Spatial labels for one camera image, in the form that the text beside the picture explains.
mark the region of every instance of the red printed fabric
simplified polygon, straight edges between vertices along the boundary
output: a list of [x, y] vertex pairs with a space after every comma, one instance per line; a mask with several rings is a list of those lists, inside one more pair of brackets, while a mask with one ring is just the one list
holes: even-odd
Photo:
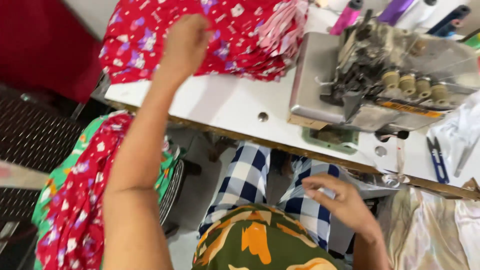
[[120, 143], [132, 117], [120, 113], [93, 135], [50, 204], [50, 230], [36, 257], [45, 270], [100, 269], [104, 248], [103, 192]]
[[[294, 16], [284, 11], [287, 6], [302, 9], [295, 8]], [[108, 23], [100, 61], [113, 84], [148, 80], [159, 67], [168, 28], [183, 14], [200, 13], [214, 34], [195, 75], [279, 80], [301, 42], [307, 7], [306, 0], [120, 0]], [[277, 20], [269, 21], [276, 15]], [[259, 40], [259, 29], [268, 23], [263, 33], [279, 29]]]

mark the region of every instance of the person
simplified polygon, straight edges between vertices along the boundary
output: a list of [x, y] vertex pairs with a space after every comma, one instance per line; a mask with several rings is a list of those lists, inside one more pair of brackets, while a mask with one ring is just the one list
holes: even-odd
[[[104, 270], [172, 269], [153, 185], [168, 109], [175, 91], [204, 59], [208, 28], [208, 21], [194, 14], [184, 15], [170, 30], [104, 193]], [[390, 268], [379, 224], [356, 189], [338, 179], [336, 165], [296, 157], [292, 185], [277, 205], [268, 206], [269, 162], [269, 148], [240, 143], [200, 226], [193, 269], [336, 269], [326, 252], [330, 213], [357, 234], [354, 269]]]

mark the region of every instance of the checkered fabric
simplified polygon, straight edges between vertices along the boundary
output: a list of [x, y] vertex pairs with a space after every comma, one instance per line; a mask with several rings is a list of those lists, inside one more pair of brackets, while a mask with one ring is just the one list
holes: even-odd
[[[200, 225], [200, 235], [228, 211], [238, 206], [266, 203], [265, 189], [270, 167], [270, 151], [270, 148], [250, 142], [240, 143], [235, 157], [228, 166], [215, 201], [209, 207], [205, 220]], [[305, 195], [301, 181], [305, 177], [321, 172], [339, 177], [340, 169], [336, 165], [306, 157], [294, 157], [292, 169], [293, 182], [275, 207], [299, 220], [316, 243], [327, 249], [330, 212]], [[332, 198], [334, 196], [331, 191], [325, 190], [325, 193]]]

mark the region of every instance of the hand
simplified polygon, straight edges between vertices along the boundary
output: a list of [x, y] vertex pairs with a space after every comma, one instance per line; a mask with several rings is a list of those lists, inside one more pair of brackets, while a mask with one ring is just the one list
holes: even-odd
[[162, 72], [183, 82], [195, 73], [205, 58], [211, 32], [205, 30], [209, 21], [199, 15], [183, 15], [169, 30], [164, 55], [160, 62]]
[[[367, 208], [357, 189], [336, 177], [321, 173], [302, 180], [305, 194], [327, 208], [335, 217], [367, 240], [381, 236], [380, 225]], [[326, 187], [335, 192], [331, 199], [323, 192], [317, 191]]]

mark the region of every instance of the sewing machine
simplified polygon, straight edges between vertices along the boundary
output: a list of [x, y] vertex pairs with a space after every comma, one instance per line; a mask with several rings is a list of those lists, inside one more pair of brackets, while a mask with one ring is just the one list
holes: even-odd
[[303, 126], [401, 137], [443, 119], [478, 89], [472, 48], [366, 16], [339, 37], [304, 36], [290, 113], [307, 120], [297, 122]]

